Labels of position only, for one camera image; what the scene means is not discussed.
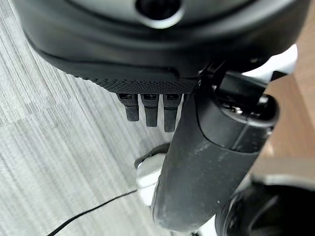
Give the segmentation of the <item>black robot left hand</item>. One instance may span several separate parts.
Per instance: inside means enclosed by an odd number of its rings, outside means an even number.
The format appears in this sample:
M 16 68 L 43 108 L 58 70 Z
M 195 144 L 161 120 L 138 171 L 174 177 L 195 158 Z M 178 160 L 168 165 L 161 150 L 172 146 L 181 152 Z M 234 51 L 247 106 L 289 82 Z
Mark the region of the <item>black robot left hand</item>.
M 16 0 L 22 30 L 48 63 L 115 93 L 129 121 L 155 127 L 162 96 L 171 143 L 150 204 L 154 222 L 220 236 L 295 230 L 299 187 L 243 179 L 280 115 L 265 93 L 294 71 L 309 0 Z

